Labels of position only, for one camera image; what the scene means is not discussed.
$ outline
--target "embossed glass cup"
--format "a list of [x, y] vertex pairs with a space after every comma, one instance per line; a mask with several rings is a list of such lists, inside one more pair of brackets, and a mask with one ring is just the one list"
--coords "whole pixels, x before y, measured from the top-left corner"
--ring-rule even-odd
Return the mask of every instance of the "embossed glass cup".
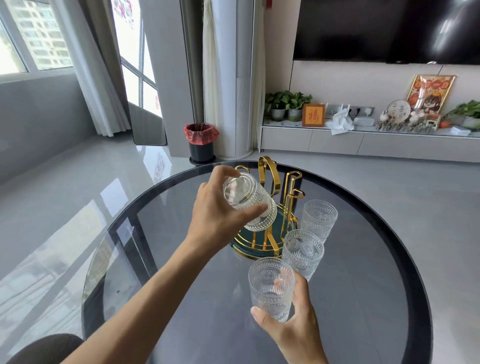
[[324, 256], [324, 245], [314, 233], [292, 230], [283, 240], [282, 260], [310, 280]]
[[275, 221], [275, 201], [252, 175], [240, 173], [240, 177], [229, 177], [223, 184], [223, 195], [236, 210], [261, 203], [268, 205], [268, 209], [263, 214], [245, 225], [246, 229], [262, 231]]
[[278, 258], [260, 258], [250, 267], [248, 279], [252, 304], [279, 322], [287, 321], [295, 287], [292, 267]]
[[317, 235], [325, 242], [338, 217], [338, 212], [328, 202], [322, 200], [308, 201], [303, 207], [300, 227]]

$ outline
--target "window frame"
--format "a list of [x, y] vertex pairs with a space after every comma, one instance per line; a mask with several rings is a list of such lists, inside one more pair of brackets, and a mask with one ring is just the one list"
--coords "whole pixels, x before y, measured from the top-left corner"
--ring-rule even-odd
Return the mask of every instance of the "window frame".
[[[50, 5], [48, 0], [30, 0]], [[57, 76], [62, 74], [75, 73], [73, 66], [53, 68], [49, 70], [39, 70], [35, 64], [35, 60], [28, 49], [26, 41], [22, 37], [20, 29], [17, 27], [15, 20], [10, 13], [6, 0], [0, 0], [0, 21], [3, 24], [5, 32], [12, 42], [13, 48], [17, 52], [20, 61], [25, 67], [25, 72], [10, 73], [0, 75], [0, 83], [30, 80], [43, 77]]]
[[145, 28], [144, 28], [144, 21], [140, 17], [140, 47], [139, 47], [139, 62], [138, 62], [138, 69], [135, 68], [130, 62], [128, 62], [125, 58], [120, 55], [120, 62], [123, 66], [125, 66], [129, 71], [131, 71], [135, 76], [138, 76], [138, 107], [144, 108], [144, 83], [148, 83], [151, 87], [153, 87], [156, 91], [156, 83], [153, 82], [149, 77], [144, 75], [144, 56], [145, 56]]

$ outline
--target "black tv screen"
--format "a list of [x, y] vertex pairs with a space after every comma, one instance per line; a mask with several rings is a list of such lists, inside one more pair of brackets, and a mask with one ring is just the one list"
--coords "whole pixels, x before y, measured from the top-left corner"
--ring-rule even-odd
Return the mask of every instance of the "black tv screen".
[[480, 64], [480, 0], [301, 0], [293, 59]]

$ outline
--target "trash can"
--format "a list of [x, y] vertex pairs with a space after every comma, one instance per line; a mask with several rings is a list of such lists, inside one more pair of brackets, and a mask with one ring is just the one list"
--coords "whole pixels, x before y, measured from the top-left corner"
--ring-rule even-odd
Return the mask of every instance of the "trash can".
[[190, 163], [199, 166], [215, 160], [213, 142], [217, 140], [220, 133], [212, 124], [185, 125], [183, 132], [190, 145]]

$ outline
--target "gray tile floor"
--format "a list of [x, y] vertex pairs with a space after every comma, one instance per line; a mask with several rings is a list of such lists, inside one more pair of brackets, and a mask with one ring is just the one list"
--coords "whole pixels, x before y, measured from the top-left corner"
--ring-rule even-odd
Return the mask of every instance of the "gray tile floor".
[[[423, 278], [432, 362], [478, 362], [479, 165], [263, 154], [322, 175], [377, 211]], [[144, 190], [191, 167], [165, 147], [94, 137], [0, 186], [0, 363], [44, 335], [81, 335], [85, 276], [106, 227]]]

